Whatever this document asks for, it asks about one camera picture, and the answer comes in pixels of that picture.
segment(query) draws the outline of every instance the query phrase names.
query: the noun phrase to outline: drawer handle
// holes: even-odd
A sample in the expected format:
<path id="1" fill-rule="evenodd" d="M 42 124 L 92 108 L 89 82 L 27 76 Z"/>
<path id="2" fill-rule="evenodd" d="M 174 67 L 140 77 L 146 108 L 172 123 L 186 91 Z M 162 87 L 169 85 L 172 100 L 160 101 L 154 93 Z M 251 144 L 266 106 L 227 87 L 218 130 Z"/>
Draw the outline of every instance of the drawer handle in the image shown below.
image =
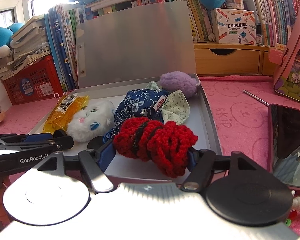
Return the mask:
<path id="1" fill-rule="evenodd" d="M 234 53 L 236 49 L 210 49 L 214 54 L 219 56 L 230 55 Z"/>

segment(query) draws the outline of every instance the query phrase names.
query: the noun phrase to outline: phone screen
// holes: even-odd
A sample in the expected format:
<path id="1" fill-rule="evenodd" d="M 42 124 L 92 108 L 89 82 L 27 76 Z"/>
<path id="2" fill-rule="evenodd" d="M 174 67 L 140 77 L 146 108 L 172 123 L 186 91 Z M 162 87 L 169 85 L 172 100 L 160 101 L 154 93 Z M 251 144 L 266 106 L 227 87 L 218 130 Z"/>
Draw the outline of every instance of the phone screen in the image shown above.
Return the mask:
<path id="1" fill-rule="evenodd" d="M 270 105 L 273 175 L 286 185 L 300 187 L 300 111 Z"/>

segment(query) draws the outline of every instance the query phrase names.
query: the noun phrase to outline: black strap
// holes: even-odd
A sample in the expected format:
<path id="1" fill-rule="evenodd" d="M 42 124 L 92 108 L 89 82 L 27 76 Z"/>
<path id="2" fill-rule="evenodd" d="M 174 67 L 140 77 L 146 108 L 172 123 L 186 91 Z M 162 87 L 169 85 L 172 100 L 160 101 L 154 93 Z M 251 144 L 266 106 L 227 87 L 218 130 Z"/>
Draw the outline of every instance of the black strap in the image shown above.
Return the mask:
<path id="1" fill-rule="evenodd" d="M 152 132 L 150 133 L 149 137 L 148 137 L 148 141 L 151 140 L 151 138 L 155 135 L 155 132 L 156 132 L 157 130 L 162 129 L 162 128 L 163 128 L 163 127 L 161 127 L 161 126 L 157 126 L 156 128 L 154 128 L 154 129 L 152 130 Z M 150 160 L 152 160 L 151 152 L 150 152 L 148 149 L 147 149 L 147 155 L 148 155 L 148 158 L 149 158 Z"/>
<path id="2" fill-rule="evenodd" d="M 137 155 L 137 152 L 139 150 L 139 141 L 141 140 L 141 137 L 143 135 L 143 130 L 147 127 L 148 122 L 150 120 L 144 122 L 142 125 L 139 126 L 139 128 L 136 130 L 136 133 L 134 134 L 134 142 L 132 146 L 132 152 Z"/>

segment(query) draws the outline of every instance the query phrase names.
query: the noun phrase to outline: colorful box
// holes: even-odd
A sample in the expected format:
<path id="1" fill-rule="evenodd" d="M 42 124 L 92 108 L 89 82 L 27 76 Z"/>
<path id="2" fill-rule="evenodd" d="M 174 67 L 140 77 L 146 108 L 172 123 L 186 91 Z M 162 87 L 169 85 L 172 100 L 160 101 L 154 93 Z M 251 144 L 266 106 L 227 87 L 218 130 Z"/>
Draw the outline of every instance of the colorful box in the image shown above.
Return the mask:
<path id="1" fill-rule="evenodd" d="M 254 12 L 235 9 L 211 11 L 216 42 L 227 44 L 256 44 Z"/>
<path id="2" fill-rule="evenodd" d="M 274 71 L 274 91 L 300 101 L 300 6 L 285 50 L 271 48 L 269 61 L 279 65 Z"/>

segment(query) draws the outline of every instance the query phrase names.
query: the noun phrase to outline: wooden drawer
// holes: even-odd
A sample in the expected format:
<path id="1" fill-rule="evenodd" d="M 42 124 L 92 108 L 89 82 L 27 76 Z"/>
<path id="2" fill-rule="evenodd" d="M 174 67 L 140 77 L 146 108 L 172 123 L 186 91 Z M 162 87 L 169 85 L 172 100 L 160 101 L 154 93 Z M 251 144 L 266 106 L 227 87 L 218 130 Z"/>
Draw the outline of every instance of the wooden drawer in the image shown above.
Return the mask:
<path id="1" fill-rule="evenodd" d="M 275 68 L 278 66 L 269 61 L 268 52 L 263 52 L 263 64 L 262 64 L 262 74 L 266 76 L 272 76 Z"/>
<path id="2" fill-rule="evenodd" d="M 198 75 L 258 74 L 259 50 L 195 49 Z"/>

